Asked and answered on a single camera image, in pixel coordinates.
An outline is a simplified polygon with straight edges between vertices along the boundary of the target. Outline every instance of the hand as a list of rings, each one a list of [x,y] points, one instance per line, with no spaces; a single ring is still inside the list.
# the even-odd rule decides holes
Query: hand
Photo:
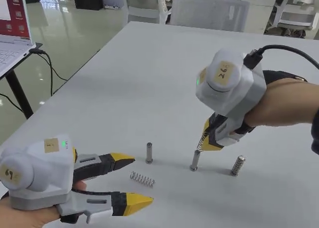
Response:
[[[85,190],[86,184],[78,182],[74,188]],[[59,218],[60,214],[56,207],[35,211],[19,211],[11,208],[9,197],[0,200],[1,228],[41,228],[45,224]]]
[[[267,85],[261,101],[244,121],[251,127],[312,123],[319,109],[319,85],[285,78]]]

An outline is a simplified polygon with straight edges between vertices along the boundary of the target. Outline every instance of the metal spring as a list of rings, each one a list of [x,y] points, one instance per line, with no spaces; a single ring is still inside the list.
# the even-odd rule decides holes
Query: metal spring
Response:
[[[199,142],[198,142],[198,144],[197,144],[196,150],[198,150],[198,151],[200,151],[200,152],[203,151],[202,146],[203,146],[204,140],[205,140],[205,138],[206,138],[207,136],[208,136],[208,133],[207,133],[207,132],[204,132],[203,135],[201,135],[201,138],[200,138],[200,140],[199,140]]]
[[[143,175],[136,173],[134,171],[131,173],[130,178],[132,180],[134,180],[134,181],[136,181],[144,186],[148,186],[148,187],[153,187],[155,184],[155,180],[153,180],[152,178],[143,176]]]
[[[244,156],[239,156],[233,166],[233,169],[231,169],[231,173],[233,176],[238,176],[238,173],[240,169],[242,168],[244,162],[246,161],[246,158]]]

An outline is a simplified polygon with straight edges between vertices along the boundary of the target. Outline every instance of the white chair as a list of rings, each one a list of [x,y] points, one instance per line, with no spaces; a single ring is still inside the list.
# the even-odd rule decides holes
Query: white chair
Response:
[[[170,24],[243,32],[248,9],[241,0],[173,0]]]
[[[151,22],[165,24],[170,11],[165,11],[163,0],[124,0],[124,22]]]
[[[271,17],[271,27],[283,27],[296,30],[313,30],[317,27],[319,13],[313,6],[301,9],[300,5],[293,4],[293,0],[283,0],[275,5],[275,17]]]

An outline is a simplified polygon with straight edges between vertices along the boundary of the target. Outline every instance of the handwritten label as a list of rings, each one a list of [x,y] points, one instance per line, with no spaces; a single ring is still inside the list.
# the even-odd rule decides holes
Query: handwritten label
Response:
[[[3,164],[0,167],[0,177],[2,180],[6,180],[7,182],[14,184],[15,186],[18,186],[22,176],[21,173]]]
[[[202,84],[206,77],[206,68],[204,68],[199,74],[199,84]]]
[[[57,138],[49,138],[44,140],[44,152],[58,152],[59,151],[59,140]]]
[[[221,61],[218,70],[215,73],[214,82],[226,86],[231,74],[233,73],[234,66],[235,65],[231,62]]]

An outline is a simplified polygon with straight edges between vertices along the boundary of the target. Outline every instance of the laptop keyboard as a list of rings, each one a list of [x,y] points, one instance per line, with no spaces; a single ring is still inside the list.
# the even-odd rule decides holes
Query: laptop keyboard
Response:
[[[0,50],[0,67],[2,65],[7,64],[8,62],[10,62],[12,59],[14,59],[17,55],[19,55],[20,53],[18,51],[15,50]]]

